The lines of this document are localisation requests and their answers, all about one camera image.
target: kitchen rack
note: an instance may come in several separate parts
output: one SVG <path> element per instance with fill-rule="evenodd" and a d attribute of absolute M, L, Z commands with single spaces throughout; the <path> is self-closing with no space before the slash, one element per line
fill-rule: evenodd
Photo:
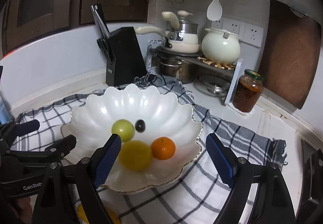
<path fill-rule="evenodd" d="M 162 40 L 152 40 L 152 41 L 150 41 L 148 48 L 147 48 L 146 68 L 147 68 L 148 72 L 153 73 L 153 74 L 157 74 L 157 67 L 153 66 L 152 56 L 153 56 L 153 54 L 157 54 L 156 48 L 157 48 L 157 46 L 160 46 L 161 43 L 162 43 Z M 184 56 L 175 56 L 175 55 L 172 55 L 172 57 L 175 57 L 178 60 L 184 60 L 184 61 L 190 62 L 192 64 L 196 64 L 196 65 L 205 67 L 205 68 L 215 71 L 217 73 L 231 77 L 232 80 L 231 80 L 230 88 L 229 88 L 228 94 L 227 94 L 223 104 L 227 105 L 230 102 L 232 102 L 233 94 L 235 93 L 235 88 L 238 83 L 238 79 L 240 77 L 241 71 L 243 70 L 243 65 L 242 65 L 243 58 L 238 59 L 236 65 L 235 65 L 235 70 L 224 70 L 224 69 L 219 69 L 217 67 L 205 64 L 205 63 L 199 61 L 195 57 L 184 57 Z"/>

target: wooden cutting board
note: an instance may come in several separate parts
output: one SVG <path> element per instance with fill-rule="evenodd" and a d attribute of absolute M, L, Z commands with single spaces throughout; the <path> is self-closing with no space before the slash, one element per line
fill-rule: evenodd
<path fill-rule="evenodd" d="M 258 70 L 265 76 L 264 87 L 301 109 L 315 76 L 320 47 L 319 23 L 270 0 L 267 39 Z"/>

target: white spatula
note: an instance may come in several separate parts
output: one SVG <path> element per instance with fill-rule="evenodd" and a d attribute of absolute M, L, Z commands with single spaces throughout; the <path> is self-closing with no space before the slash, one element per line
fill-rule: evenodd
<path fill-rule="evenodd" d="M 207 8 L 206 17 L 210 21 L 217 21 L 222 16 L 222 6 L 219 0 L 213 0 L 212 3 Z"/>

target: checkered cloth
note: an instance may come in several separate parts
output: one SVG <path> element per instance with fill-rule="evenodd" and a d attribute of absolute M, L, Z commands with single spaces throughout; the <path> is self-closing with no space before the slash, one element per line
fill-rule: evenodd
<path fill-rule="evenodd" d="M 280 168 L 285 157 L 285 141 L 270 140 L 255 132 L 212 116 L 210 111 L 196 105 L 192 94 L 178 80 L 147 75 L 137 79 L 135 84 L 141 88 L 150 85 L 158 87 L 161 93 L 174 92 L 179 103 L 193 105 L 193 119 L 203 122 L 203 132 L 199 139 L 202 153 L 196 161 L 189 164 L 181 178 L 169 185 L 154 187 L 134 195 L 122 195 L 105 187 L 98 192 L 103 203 L 115 211 L 123 224 L 127 223 L 213 223 L 222 208 L 230 189 L 223 184 L 206 149 L 205 140 L 209 133 L 215 132 L 225 146 L 230 147 L 237 156 L 247 158 L 253 164 L 267 165 L 276 162 Z M 93 92 L 102 95 L 104 91 Z M 70 111 L 75 106 L 83 106 L 88 94 L 66 97 L 52 105 L 22 113 L 17 121 L 26 122 L 38 119 L 40 128 L 16 140 L 12 149 L 43 151 L 47 146 L 62 138 L 60 127 L 71 121 Z M 246 223 L 251 212 L 256 184 L 253 184 L 240 223 Z M 74 185 L 75 206 L 80 203 Z"/>

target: screw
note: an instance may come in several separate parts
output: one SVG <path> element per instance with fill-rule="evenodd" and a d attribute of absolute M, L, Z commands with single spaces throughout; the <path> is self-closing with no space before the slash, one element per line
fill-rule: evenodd
<path fill-rule="evenodd" d="M 58 164 L 57 164 L 56 162 L 54 162 L 54 163 L 52 163 L 52 164 L 50 165 L 50 168 L 51 168 L 51 169 L 55 169 L 55 168 L 57 167 L 57 165 L 58 165 Z"/>
<path fill-rule="evenodd" d="M 238 162 L 241 164 L 245 164 L 247 162 L 247 160 L 241 156 L 240 158 L 238 158 Z"/>
<path fill-rule="evenodd" d="M 270 162 L 269 165 L 273 168 L 276 169 L 278 168 L 278 165 L 275 162 Z"/>
<path fill-rule="evenodd" d="M 90 158 L 88 158 L 88 157 L 84 157 L 81 159 L 82 164 L 88 164 L 89 162 L 90 162 Z"/>

